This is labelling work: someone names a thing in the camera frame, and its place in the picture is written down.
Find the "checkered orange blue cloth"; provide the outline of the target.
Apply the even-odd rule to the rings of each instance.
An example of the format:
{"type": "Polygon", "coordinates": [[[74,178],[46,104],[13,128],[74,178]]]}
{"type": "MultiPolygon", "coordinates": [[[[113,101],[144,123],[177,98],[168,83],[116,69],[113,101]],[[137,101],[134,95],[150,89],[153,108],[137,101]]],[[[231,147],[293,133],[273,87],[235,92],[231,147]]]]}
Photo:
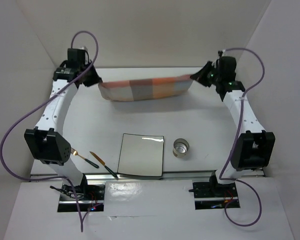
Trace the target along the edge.
{"type": "Polygon", "coordinates": [[[188,91],[193,80],[190,75],[103,82],[98,85],[105,100],[134,102],[156,100],[181,95],[188,91]]]}

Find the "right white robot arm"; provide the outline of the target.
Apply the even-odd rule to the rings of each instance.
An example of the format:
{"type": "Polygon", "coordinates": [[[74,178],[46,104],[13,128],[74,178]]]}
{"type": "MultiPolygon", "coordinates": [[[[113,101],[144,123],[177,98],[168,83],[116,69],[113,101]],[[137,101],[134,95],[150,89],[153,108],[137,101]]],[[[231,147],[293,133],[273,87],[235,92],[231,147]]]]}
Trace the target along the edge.
{"type": "Polygon", "coordinates": [[[221,101],[228,108],[237,128],[234,143],[224,166],[209,178],[204,187],[194,193],[224,197],[235,181],[255,170],[268,166],[274,148],[275,135],[266,131],[255,116],[242,82],[236,80],[237,61],[221,56],[207,62],[191,79],[205,87],[215,86],[221,101]]]}

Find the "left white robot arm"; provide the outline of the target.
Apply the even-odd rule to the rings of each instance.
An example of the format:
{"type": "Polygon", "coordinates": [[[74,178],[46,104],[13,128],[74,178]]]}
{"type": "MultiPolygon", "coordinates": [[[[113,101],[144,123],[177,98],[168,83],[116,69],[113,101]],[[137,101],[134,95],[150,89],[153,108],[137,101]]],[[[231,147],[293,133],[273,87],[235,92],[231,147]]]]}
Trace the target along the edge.
{"type": "Polygon", "coordinates": [[[63,177],[63,190],[78,200],[87,197],[89,187],[84,173],[71,160],[71,145],[63,136],[63,128],[71,101],[79,86],[91,87],[102,82],[86,48],[69,48],[67,59],[55,70],[51,101],[33,129],[26,129],[25,141],[32,156],[63,177]]]}

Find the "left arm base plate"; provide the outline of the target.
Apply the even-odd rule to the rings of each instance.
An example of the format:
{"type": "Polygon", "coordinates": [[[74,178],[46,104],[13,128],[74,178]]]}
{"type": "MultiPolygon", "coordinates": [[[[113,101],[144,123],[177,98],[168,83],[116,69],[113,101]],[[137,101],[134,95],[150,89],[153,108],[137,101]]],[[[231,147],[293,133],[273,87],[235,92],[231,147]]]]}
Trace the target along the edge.
{"type": "MultiPolygon", "coordinates": [[[[80,211],[86,212],[90,209],[91,212],[103,212],[105,187],[105,184],[89,184],[85,193],[81,191],[77,192],[80,211]]],[[[77,212],[77,203],[72,189],[67,185],[62,185],[62,187],[57,187],[56,190],[60,193],[57,212],[77,212]]]]}

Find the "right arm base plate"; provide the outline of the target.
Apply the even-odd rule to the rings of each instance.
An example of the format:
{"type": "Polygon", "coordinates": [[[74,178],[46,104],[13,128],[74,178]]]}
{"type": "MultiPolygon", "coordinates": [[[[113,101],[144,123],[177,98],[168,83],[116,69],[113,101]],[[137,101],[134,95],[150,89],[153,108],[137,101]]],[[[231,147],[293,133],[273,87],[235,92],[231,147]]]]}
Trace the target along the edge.
{"type": "Polygon", "coordinates": [[[240,208],[237,187],[234,183],[218,185],[212,182],[193,182],[192,189],[196,210],[240,208]]]}

